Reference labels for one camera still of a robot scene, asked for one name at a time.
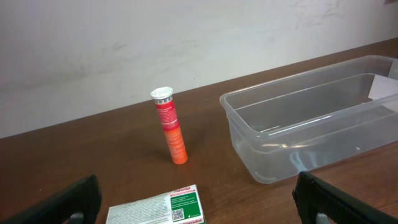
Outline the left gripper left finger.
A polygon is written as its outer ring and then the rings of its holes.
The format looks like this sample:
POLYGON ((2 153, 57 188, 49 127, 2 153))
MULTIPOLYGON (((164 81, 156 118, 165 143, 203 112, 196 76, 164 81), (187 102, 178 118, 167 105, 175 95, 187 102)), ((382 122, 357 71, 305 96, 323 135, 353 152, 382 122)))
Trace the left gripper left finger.
POLYGON ((98 178, 91 174, 2 223, 94 223, 101 201, 98 178))

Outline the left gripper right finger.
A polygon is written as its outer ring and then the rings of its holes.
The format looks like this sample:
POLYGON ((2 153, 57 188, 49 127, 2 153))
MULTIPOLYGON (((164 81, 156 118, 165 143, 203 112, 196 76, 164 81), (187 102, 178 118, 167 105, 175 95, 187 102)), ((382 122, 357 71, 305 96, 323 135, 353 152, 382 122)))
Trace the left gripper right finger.
POLYGON ((302 223, 397 224, 394 218, 309 172, 302 171, 292 191, 302 223))

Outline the white green medicine box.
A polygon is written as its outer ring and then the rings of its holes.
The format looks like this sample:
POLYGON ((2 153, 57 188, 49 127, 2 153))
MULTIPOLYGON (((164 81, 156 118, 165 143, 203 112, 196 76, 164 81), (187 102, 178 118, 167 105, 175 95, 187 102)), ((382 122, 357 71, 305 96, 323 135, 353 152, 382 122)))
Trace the white green medicine box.
POLYGON ((196 185, 110 207, 106 224, 205 224, 196 185))

